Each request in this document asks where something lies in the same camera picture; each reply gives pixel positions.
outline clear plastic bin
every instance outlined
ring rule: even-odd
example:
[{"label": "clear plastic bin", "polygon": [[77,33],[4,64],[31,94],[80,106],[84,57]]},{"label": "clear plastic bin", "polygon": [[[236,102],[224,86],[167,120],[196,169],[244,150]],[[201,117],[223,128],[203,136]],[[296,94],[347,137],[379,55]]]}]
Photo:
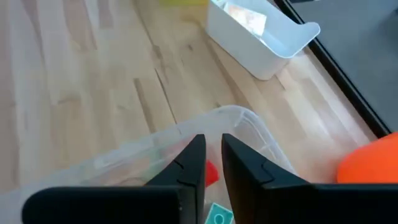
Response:
[{"label": "clear plastic bin", "polygon": [[208,114],[151,134],[84,163],[61,170],[41,182],[0,195],[0,223],[21,223],[21,208],[38,190],[54,186],[143,185],[171,162],[196,134],[206,137],[206,156],[217,167],[220,180],[206,188],[207,204],[231,209],[222,160],[221,135],[230,133],[271,161],[295,174],[262,120],[240,106],[224,106]]}]

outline yellow object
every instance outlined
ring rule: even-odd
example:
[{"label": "yellow object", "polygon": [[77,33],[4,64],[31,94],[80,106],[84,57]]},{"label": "yellow object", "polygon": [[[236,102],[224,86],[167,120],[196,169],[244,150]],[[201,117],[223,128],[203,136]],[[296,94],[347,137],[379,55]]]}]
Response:
[{"label": "yellow object", "polygon": [[194,5],[207,4],[208,0],[159,0],[160,3],[166,5]]}]

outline paper in bin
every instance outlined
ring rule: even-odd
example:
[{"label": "paper in bin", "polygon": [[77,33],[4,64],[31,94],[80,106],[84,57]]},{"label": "paper in bin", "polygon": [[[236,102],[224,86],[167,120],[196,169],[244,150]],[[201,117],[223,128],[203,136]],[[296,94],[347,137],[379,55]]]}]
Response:
[{"label": "paper in bin", "polygon": [[227,2],[224,10],[250,33],[260,38],[264,33],[267,16]]}]

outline white plastic bin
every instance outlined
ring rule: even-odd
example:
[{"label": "white plastic bin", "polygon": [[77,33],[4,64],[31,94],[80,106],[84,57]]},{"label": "white plastic bin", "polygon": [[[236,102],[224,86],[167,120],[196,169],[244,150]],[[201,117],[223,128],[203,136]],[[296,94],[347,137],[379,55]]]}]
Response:
[{"label": "white plastic bin", "polygon": [[196,134],[206,137],[207,159],[218,169],[220,180],[206,188],[205,200],[228,209],[222,160],[221,135],[230,133],[271,161],[295,174],[294,169],[252,111],[224,106],[140,141],[127,142],[119,149],[62,170],[43,181],[0,195],[0,223],[21,223],[21,208],[33,193],[54,186],[143,185],[171,162]]},{"label": "white plastic bin", "polygon": [[[267,16],[260,39],[224,11],[227,2]],[[209,0],[206,30],[260,80],[270,79],[320,33],[317,23],[296,24],[267,0]]]}]

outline orange object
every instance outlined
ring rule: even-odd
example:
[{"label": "orange object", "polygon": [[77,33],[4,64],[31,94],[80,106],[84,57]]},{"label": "orange object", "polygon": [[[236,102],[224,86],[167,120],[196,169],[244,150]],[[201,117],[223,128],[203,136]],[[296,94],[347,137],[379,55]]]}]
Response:
[{"label": "orange object", "polygon": [[363,146],[344,158],[338,167],[337,182],[398,183],[398,133]]}]

